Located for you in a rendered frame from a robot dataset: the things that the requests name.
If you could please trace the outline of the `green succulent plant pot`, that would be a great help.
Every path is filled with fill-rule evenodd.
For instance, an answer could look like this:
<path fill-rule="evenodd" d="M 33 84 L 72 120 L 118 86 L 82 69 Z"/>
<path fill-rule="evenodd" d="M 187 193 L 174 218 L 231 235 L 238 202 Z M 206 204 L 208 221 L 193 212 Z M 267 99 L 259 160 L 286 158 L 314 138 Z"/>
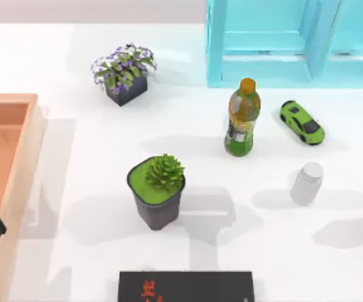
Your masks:
<path fill-rule="evenodd" d="M 147 158 L 129 171 L 126 181 L 138 214 L 151 230 L 161 230 L 177 219 L 186 178 L 173 155 Z"/>

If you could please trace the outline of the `green bottle with orange cap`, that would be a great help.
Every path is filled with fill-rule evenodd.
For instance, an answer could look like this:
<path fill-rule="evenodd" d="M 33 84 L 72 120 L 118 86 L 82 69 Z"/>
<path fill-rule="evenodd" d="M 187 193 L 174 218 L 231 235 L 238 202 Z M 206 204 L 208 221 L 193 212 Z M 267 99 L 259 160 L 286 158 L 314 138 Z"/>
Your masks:
<path fill-rule="evenodd" d="M 260 109 L 261 100 L 256 82 L 251 78 L 242 79 L 228 103 L 228 129 L 224 143 L 229 154 L 244 157 L 251 151 L 254 126 Z"/>

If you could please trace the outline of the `purple flower plant pot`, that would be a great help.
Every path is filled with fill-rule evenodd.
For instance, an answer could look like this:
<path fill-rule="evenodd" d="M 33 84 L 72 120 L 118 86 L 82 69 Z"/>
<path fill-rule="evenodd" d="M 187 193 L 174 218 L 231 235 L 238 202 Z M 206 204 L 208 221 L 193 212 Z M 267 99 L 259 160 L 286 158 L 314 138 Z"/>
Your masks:
<path fill-rule="evenodd" d="M 96 59 L 90 67 L 93 81 L 117 105 L 123 106 L 148 89 L 148 68 L 157 69 L 149 48 L 128 43 Z"/>

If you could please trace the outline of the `green toy car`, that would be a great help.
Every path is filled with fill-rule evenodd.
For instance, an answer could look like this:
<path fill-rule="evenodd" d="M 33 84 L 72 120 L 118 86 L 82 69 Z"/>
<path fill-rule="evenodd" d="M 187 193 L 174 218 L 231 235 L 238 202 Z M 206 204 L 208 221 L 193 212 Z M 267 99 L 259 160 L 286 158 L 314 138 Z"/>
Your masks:
<path fill-rule="evenodd" d="M 307 145 L 319 145 L 325 139 L 320 124 L 296 101 L 282 104 L 279 117 Z"/>

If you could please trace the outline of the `white bottle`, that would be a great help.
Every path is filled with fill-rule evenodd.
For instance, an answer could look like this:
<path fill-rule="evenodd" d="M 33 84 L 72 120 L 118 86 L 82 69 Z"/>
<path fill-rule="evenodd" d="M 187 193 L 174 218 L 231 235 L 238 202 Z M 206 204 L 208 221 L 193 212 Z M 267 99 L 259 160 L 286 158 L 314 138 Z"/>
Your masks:
<path fill-rule="evenodd" d="M 308 206 L 316 198 L 323 182 L 323 167 L 316 162 L 306 163 L 298 172 L 290 195 L 300 206 Z"/>

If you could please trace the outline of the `light blue rack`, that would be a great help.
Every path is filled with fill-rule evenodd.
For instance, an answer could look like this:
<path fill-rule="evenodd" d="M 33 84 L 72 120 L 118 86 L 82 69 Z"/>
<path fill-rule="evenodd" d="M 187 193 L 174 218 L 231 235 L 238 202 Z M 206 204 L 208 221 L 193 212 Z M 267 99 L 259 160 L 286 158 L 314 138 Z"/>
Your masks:
<path fill-rule="evenodd" d="M 363 0 L 206 0 L 206 79 L 363 88 Z"/>

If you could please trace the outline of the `black book with red print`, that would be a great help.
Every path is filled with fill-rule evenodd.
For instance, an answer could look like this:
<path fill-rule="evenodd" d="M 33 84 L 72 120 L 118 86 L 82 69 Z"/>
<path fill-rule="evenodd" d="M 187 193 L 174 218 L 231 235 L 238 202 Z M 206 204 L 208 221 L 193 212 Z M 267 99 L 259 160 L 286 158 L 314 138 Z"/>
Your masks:
<path fill-rule="evenodd" d="M 249 271 L 121 271 L 117 302 L 255 302 Z"/>

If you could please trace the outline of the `salmon-coloured shallow box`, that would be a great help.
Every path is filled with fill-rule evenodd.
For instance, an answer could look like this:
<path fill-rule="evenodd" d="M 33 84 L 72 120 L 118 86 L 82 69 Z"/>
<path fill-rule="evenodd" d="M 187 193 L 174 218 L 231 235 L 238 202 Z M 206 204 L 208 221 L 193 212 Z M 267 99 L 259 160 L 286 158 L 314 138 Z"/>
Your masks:
<path fill-rule="evenodd" d="M 16 242 L 45 132 L 36 94 L 0 94 L 0 302 L 9 287 Z"/>

